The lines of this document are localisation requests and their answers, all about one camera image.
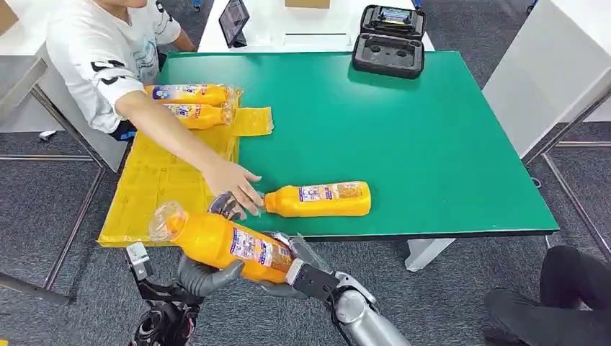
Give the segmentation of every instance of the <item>white t-shirt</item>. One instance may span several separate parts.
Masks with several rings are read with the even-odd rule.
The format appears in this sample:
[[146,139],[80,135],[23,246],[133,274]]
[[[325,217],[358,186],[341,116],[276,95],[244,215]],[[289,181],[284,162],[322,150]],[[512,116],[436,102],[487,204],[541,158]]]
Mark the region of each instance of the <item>white t-shirt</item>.
[[115,112],[123,95],[152,84],[159,72],[157,45],[174,42],[180,25],[148,0],[128,8],[130,24],[93,0],[66,0],[51,17],[47,50],[89,126],[114,131],[125,118]]

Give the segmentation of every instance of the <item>green tabletop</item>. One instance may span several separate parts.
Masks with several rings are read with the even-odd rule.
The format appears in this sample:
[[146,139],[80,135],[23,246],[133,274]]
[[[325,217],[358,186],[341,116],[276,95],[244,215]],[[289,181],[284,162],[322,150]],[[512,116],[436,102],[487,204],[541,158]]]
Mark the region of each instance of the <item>green tabletop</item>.
[[547,205],[459,53],[431,52],[417,80],[355,71],[348,53],[179,54],[161,84],[223,83],[243,107],[272,107],[270,136],[239,162],[270,192],[366,181],[360,218],[249,217],[257,231],[320,239],[550,234]]

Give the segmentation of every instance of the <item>orange juice bottle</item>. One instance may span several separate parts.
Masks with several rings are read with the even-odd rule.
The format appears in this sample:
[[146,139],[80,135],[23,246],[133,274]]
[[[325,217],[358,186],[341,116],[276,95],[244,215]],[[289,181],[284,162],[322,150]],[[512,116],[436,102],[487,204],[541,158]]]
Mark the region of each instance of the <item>orange juice bottle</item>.
[[205,130],[231,123],[231,112],[210,105],[166,105],[187,128]]
[[205,103],[220,106],[227,101],[228,90],[217,84],[175,84],[145,86],[146,93],[158,102]]
[[340,182],[314,186],[285,186],[264,197],[265,210],[286,218],[363,216],[371,208],[366,182]]
[[172,241],[192,260],[224,269],[244,261],[241,276],[284,283],[293,258],[280,241],[213,213],[187,213],[177,202],[161,205],[148,226],[153,241]]

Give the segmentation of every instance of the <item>black carrying case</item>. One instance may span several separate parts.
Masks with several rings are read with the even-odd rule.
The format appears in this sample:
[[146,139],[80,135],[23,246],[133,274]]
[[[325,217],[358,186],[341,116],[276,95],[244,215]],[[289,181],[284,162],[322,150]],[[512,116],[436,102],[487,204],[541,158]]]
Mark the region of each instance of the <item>black carrying case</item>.
[[[401,23],[385,22],[384,14],[398,13]],[[352,51],[352,65],[359,71],[416,79],[424,68],[422,38],[424,12],[369,5],[361,16],[360,34]]]

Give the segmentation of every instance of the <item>metal table frame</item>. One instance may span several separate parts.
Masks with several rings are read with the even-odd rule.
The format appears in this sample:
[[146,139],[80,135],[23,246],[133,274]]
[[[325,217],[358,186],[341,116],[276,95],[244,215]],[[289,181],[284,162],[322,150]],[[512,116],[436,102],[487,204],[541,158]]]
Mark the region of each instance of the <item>metal table frame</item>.
[[[604,141],[562,141],[562,138],[571,131],[575,126],[579,123],[583,122],[586,118],[588,118],[598,107],[600,107],[605,101],[611,98],[611,85],[609,85],[590,105],[585,107],[575,119],[573,119],[570,123],[568,123],[562,130],[560,130],[555,136],[553,136],[541,149],[539,149],[533,156],[530,157],[525,163],[526,166],[531,164],[534,160],[539,157],[542,157],[545,163],[550,167],[552,173],[560,183],[560,186],[564,193],[566,193],[567,197],[571,201],[571,204],[577,210],[579,217],[585,223],[588,228],[588,232],[590,236],[593,238],[594,242],[605,256],[608,262],[611,262],[611,249],[609,248],[609,244],[605,240],[605,238],[601,235],[592,219],[589,217],[588,213],[584,209],[584,206],[579,202],[579,199],[571,189],[571,186],[568,184],[564,176],[562,175],[560,169],[556,166],[556,163],[552,159],[549,154],[550,151],[554,148],[609,148],[611,147],[611,142]],[[549,248],[549,241],[547,236],[545,236],[545,242]]]
[[76,217],[76,222],[66,237],[66,241],[64,242],[61,252],[53,263],[53,266],[47,274],[43,285],[34,285],[1,272],[0,285],[46,301],[63,305],[70,301],[70,297],[56,293],[52,291],[51,288],[57,279],[59,270],[66,260],[68,251],[74,243],[74,239],[79,232],[87,209],[89,208],[99,183],[101,182],[102,177],[104,176],[104,173],[107,171],[108,167],[104,161],[100,159],[95,150],[87,143],[85,138],[77,131],[70,121],[66,119],[55,104],[53,104],[53,101],[51,101],[47,94],[40,88],[40,86],[38,86],[37,82],[43,76],[46,69],[47,65],[45,62],[42,59],[38,59],[28,73],[24,75],[24,78],[22,78],[22,80],[19,81],[19,83],[17,83],[3,99],[0,99],[0,108],[4,108],[5,110],[14,108],[25,98],[25,96],[27,96],[27,94],[32,95],[64,128],[64,130],[66,130],[66,132],[83,147],[83,149],[87,152],[87,155],[0,154],[0,161],[91,161],[98,166],[98,170],[81,204],[79,213]]

